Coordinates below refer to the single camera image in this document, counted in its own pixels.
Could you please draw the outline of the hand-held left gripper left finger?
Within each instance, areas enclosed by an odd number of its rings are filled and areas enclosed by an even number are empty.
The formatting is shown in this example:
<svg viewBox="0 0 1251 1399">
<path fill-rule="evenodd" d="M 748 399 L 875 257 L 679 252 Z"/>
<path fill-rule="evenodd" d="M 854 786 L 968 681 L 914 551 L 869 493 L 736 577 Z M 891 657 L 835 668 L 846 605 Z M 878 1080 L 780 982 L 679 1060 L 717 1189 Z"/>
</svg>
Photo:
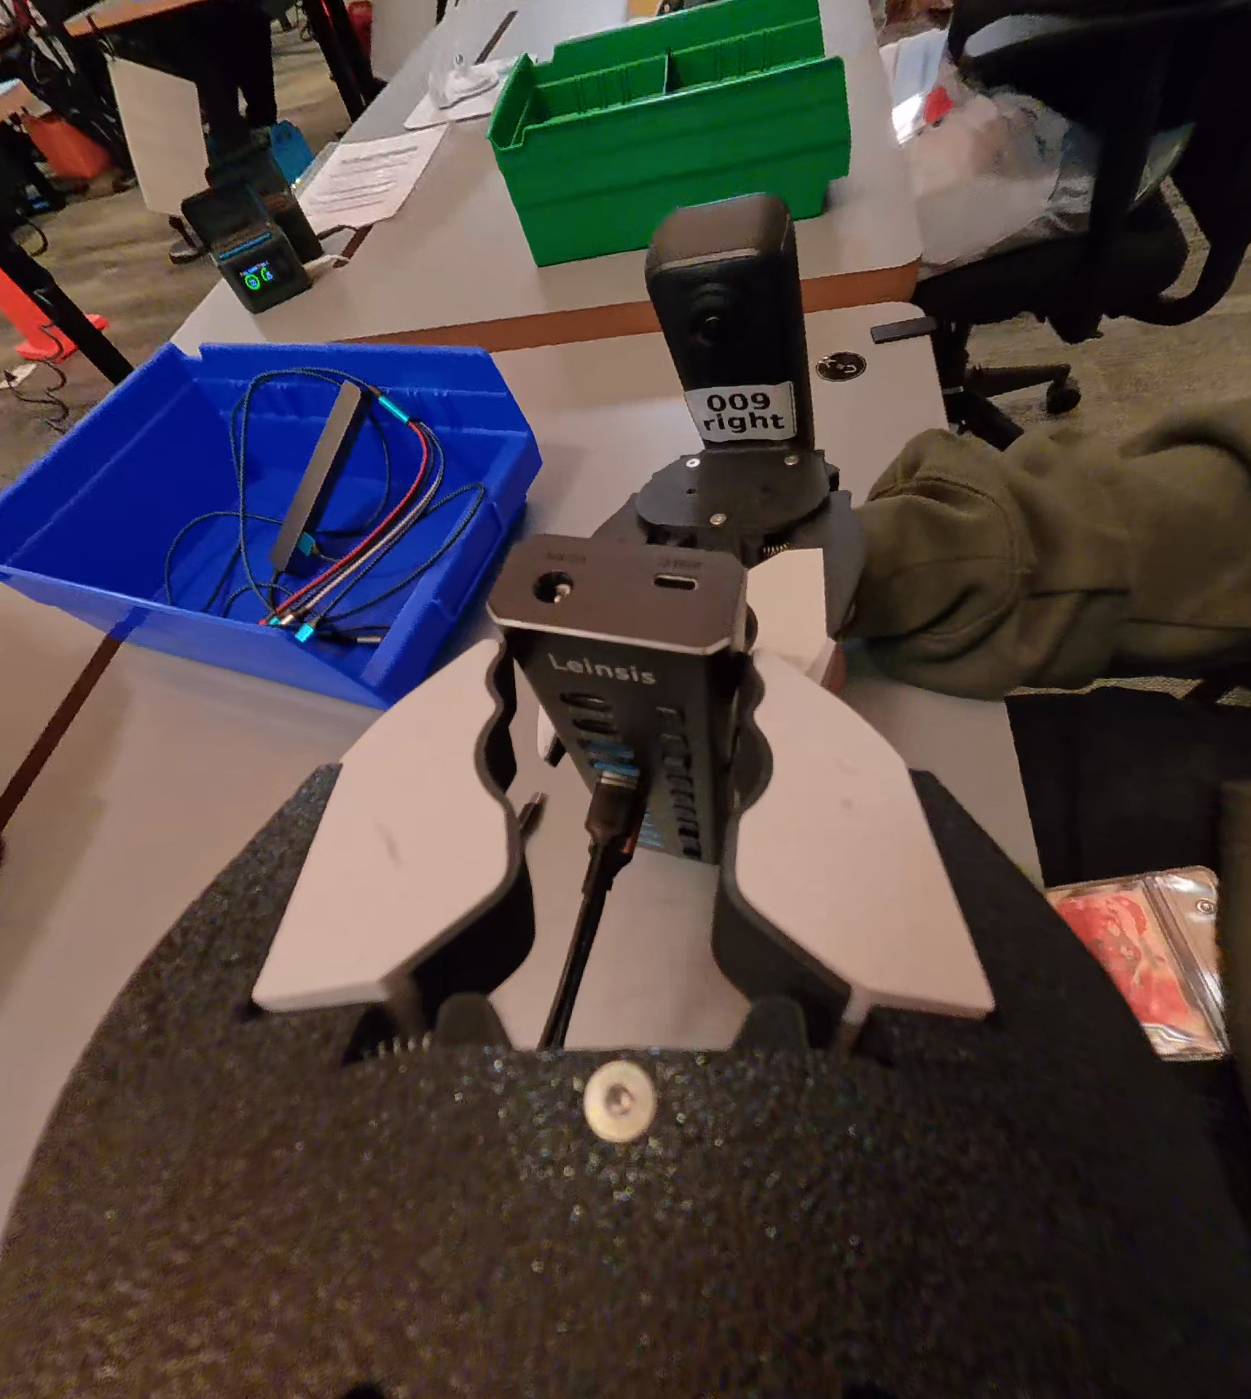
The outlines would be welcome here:
<svg viewBox="0 0 1251 1399">
<path fill-rule="evenodd" d="M 348 749 L 251 990 L 293 1013 L 434 1016 L 488 995 L 532 947 L 510 726 L 513 660 L 485 638 Z"/>
</svg>

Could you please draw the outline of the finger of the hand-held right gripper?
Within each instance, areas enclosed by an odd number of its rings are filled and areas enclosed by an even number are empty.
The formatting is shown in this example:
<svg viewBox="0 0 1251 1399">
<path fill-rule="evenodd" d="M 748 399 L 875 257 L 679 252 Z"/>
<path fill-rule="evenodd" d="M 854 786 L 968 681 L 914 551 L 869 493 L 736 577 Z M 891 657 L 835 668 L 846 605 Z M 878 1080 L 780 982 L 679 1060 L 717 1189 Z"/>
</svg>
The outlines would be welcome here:
<svg viewBox="0 0 1251 1399">
<path fill-rule="evenodd" d="M 828 628 L 821 550 L 776 552 L 748 571 L 745 595 L 755 622 L 752 653 L 779 656 L 825 691 L 844 689 L 846 660 Z"/>
</svg>

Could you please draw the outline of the black USB hub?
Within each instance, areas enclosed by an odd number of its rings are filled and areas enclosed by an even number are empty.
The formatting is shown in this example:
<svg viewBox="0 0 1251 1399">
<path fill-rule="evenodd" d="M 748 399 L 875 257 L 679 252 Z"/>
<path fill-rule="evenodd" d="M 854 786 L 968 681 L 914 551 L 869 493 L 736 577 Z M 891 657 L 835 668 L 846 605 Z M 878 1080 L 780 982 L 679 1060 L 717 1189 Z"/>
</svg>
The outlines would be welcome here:
<svg viewBox="0 0 1251 1399">
<path fill-rule="evenodd" d="M 639 844 L 716 866 L 746 649 L 739 561 L 538 534 L 506 554 L 488 614 L 586 787 L 633 781 Z"/>
</svg>

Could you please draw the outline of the person's right forearm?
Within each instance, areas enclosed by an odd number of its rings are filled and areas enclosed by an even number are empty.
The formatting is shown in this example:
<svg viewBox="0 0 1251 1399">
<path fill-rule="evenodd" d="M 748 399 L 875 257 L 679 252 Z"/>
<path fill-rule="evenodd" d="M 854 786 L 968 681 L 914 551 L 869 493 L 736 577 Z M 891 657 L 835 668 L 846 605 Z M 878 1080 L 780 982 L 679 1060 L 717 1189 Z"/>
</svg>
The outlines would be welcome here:
<svg viewBox="0 0 1251 1399">
<path fill-rule="evenodd" d="M 930 429 L 856 517 L 843 636 L 898 682 L 986 701 L 1225 671 L 1251 688 L 1251 395 L 1118 443 Z"/>
</svg>

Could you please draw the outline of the grey desk with wooden edge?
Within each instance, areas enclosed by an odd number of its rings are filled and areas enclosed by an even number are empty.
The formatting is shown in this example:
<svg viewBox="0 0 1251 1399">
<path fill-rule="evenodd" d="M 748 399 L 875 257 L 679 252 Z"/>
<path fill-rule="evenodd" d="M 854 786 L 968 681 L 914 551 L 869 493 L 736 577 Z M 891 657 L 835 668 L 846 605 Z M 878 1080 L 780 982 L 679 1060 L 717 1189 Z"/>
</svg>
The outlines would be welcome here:
<svg viewBox="0 0 1251 1399">
<path fill-rule="evenodd" d="M 819 10 L 827 48 L 844 60 L 851 156 L 825 213 L 796 226 L 805 309 L 904 305 L 921 241 L 872 7 L 822 2 Z M 217 284 L 172 341 L 187 353 L 262 341 L 496 353 L 655 334 L 642 252 L 534 264 L 484 128 L 481 118 L 452 124 L 399 211 L 348 242 L 346 262 L 311 290 L 254 315 Z"/>
</svg>

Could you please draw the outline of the slim black bar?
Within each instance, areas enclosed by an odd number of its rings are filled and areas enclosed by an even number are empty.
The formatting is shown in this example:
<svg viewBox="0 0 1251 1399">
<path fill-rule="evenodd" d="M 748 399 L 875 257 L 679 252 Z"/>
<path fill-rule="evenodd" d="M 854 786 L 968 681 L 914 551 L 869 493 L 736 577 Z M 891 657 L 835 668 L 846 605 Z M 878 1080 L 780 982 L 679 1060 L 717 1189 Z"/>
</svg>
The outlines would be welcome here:
<svg viewBox="0 0 1251 1399">
<path fill-rule="evenodd" d="M 318 548 L 322 517 L 367 420 L 369 395 L 344 381 L 268 552 L 276 577 L 305 574 Z"/>
</svg>

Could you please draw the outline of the clear plastic bag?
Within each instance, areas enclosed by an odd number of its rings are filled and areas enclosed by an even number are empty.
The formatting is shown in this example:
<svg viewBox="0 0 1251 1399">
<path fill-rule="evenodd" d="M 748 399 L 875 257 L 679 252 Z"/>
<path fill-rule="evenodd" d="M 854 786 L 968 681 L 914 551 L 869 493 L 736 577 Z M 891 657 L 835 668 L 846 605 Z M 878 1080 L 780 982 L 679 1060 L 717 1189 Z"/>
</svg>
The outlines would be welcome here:
<svg viewBox="0 0 1251 1399">
<path fill-rule="evenodd" d="M 921 239 L 917 278 L 1089 229 L 1098 144 L 1040 99 L 971 85 L 943 32 L 879 48 Z"/>
</svg>

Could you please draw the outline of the blue plastic bin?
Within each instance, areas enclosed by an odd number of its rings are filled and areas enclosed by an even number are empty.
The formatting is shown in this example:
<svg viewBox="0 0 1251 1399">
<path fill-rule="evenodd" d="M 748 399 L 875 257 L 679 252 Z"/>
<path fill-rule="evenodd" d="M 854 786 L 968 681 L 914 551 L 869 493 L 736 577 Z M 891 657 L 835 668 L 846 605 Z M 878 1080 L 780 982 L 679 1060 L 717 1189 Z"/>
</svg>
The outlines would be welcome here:
<svg viewBox="0 0 1251 1399">
<path fill-rule="evenodd" d="M 312 566 L 274 576 L 344 381 L 367 420 Z M 134 646 L 388 708 L 474 609 L 541 465 L 480 348 L 168 347 L 0 496 L 0 585 Z"/>
</svg>

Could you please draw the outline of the printed paper sheet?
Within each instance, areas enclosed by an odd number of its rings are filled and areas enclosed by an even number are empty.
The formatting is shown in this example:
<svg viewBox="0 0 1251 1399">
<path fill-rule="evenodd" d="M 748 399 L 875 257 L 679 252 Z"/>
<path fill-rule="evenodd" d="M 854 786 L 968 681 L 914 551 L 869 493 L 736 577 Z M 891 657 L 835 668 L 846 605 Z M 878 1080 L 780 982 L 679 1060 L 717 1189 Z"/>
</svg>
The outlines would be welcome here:
<svg viewBox="0 0 1251 1399">
<path fill-rule="evenodd" d="M 296 193 L 315 232 L 360 230 L 392 219 L 440 147 L 445 127 L 332 146 Z"/>
</svg>

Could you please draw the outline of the small white stand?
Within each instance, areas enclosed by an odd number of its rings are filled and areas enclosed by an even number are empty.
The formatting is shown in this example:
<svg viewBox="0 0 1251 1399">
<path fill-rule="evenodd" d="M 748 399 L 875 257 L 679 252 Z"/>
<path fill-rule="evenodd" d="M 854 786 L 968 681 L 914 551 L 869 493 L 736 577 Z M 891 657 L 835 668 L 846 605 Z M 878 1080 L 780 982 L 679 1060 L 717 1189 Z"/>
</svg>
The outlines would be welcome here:
<svg viewBox="0 0 1251 1399">
<path fill-rule="evenodd" d="M 468 63 L 458 56 L 449 67 L 430 74 L 424 96 L 404 120 L 404 130 L 429 131 L 488 117 L 515 63 Z"/>
</svg>

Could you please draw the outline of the small black device with screen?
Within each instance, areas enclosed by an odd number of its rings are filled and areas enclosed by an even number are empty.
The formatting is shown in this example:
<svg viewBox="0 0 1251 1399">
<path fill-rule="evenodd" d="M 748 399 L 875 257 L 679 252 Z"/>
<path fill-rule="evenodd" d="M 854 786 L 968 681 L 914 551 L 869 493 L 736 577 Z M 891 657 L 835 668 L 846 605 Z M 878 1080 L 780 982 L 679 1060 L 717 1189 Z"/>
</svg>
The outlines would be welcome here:
<svg viewBox="0 0 1251 1399">
<path fill-rule="evenodd" d="M 225 283 L 249 313 L 299 297 L 313 281 L 261 197 L 246 184 L 219 184 L 179 204 Z"/>
</svg>

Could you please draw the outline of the black office chair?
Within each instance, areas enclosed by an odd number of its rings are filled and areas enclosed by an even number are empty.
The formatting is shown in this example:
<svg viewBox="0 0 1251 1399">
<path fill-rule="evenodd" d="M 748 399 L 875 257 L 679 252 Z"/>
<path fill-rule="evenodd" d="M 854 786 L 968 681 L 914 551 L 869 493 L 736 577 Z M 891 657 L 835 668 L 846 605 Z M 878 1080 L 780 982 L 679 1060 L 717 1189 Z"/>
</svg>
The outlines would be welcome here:
<svg viewBox="0 0 1251 1399">
<path fill-rule="evenodd" d="M 1066 362 L 978 366 L 974 330 L 1031 316 L 1067 344 L 1108 321 L 1191 324 L 1229 292 L 1251 245 L 1251 3 L 951 3 L 956 72 L 1034 96 L 1098 146 L 1089 229 L 920 281 L 948 426 L 1006 448 L 996 398 L 1045 389 L 1075 411 Z"/>
</svg>

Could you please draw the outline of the orange floor stand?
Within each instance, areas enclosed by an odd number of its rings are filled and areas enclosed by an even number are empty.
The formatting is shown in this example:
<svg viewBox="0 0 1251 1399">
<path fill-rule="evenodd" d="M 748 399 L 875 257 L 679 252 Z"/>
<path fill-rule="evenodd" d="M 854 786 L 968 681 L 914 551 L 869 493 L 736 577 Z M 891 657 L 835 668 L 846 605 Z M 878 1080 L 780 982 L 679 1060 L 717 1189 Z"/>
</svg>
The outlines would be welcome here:
<svg viewBox="0 0 1251 1399">
<path fill-rule="evenodd" d="M 15 346 L 19 359 L 58 366 L 77 351 L 76 327 L 83 327 L 85 344 L 112 348 L 105 335 L 106 318 L 80 311 L 45 268 L 16 246 L 12 252 L 16 254 L 13 262 L 0 265 L 0 313 L 19 335 Z"/>
</svg>

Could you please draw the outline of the white panel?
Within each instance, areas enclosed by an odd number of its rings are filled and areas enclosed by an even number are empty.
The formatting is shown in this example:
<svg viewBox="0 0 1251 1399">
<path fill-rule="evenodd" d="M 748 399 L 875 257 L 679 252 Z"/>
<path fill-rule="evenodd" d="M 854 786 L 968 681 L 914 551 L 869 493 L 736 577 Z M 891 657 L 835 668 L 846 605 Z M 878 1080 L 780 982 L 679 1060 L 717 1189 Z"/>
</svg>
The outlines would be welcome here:
<svg viewBox="0 0 1251 1399">
<path fill-rule="evenodd" d="M 210 156 L 192 82 L 120 57 L 109 82 L 144 206 L 165 219 L 203 191 Z"/>
</svg>

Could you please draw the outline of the orange box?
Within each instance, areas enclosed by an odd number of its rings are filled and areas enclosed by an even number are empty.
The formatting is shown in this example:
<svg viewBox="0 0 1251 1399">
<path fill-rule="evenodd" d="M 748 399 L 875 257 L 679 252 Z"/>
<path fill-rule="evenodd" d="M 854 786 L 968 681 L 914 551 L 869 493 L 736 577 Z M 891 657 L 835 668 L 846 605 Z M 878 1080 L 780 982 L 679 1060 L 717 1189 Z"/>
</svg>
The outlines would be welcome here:
<svg viewBox="0 0 1251 1399">
<path fill-rule="evenodd" d="M 115 169 L 111 153 L 58 114 L 22 114 L 29 140 L 61 181 L 90 184 Z"/>
</svg>

